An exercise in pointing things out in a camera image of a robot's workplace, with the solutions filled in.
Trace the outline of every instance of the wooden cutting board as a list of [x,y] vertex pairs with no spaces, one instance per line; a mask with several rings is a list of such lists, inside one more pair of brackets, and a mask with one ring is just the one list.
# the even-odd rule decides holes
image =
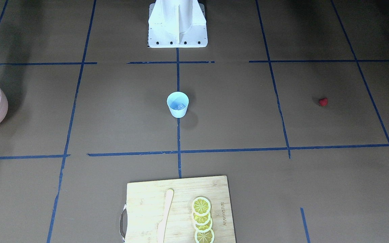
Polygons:
[[196,243],[191,203],[198,197],[211,202],[214,243],[236,243],[227,177],[199,177],[127,184],[127,243],[156,243],[163,220],[165,193],[174,190],[164,243]]

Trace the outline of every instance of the brown floor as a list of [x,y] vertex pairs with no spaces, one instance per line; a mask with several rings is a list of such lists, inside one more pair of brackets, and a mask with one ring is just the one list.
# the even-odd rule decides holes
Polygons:
[[0,243],[120,243],[127,183],[214,175],[240,243],[389,242],[389,6],[209,0],[176,50],[152,2],[0,0]]

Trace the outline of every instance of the yellow lemon slice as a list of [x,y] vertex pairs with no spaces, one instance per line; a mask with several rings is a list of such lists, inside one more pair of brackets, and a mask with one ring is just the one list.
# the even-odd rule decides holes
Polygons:
[[211,203],[205,197],[197,197],[193,200],[193,203],[191,204],[191,209],[196,215],[205,216],[211,210]]
[[193,214],[193,220],[197,225],[206,225],[211,220],[211,214],[208,213],[205,216],[199,216],[196,214]]
[[213,219],[208,221],[205,225],[198,225],[198,224],[196,224],[196,221],[195,221],[193,223],[193,226],[194,226],[194,229],[197,232],[205,233],[205,232],[209,231],[213,227]]
[[214,231],[212,229],[204,233],[196,231],[194,236],[196,243],[213,243],[214,241]]

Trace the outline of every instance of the fake lemon slice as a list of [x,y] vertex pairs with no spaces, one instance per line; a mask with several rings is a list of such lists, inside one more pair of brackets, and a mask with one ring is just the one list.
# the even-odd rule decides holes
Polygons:
[[191,209],[193,213],[199,216],[207,215],[211,210],[211,203],[205,197],[197,197],[193,200],[191,204]]
[[204,233],[196,231],[194,236],[196,243],[213,243],[214,241],[214,231],[212,229]]
[[193,223],[193,226],[197,232],[205,233],[213,227],[213,219],[209,220],[205,225],[198,225],[198,224],[196,224],[196,221],[195,221]]
[[196,214],[193,214],[192,216],[193,216],[194,223],[197,225],[206,225],[211,220],[210,213],[208,213],[205,216],[199,216]]

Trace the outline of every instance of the ice cube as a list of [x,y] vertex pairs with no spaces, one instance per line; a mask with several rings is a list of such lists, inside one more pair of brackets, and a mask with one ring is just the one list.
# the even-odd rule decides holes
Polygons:
[[184,108],[185,108],[184,104],[179,104],[178,107],[177,107],[176,109],[177,109],[177,110],[182,110],[182,109],[184,109]]

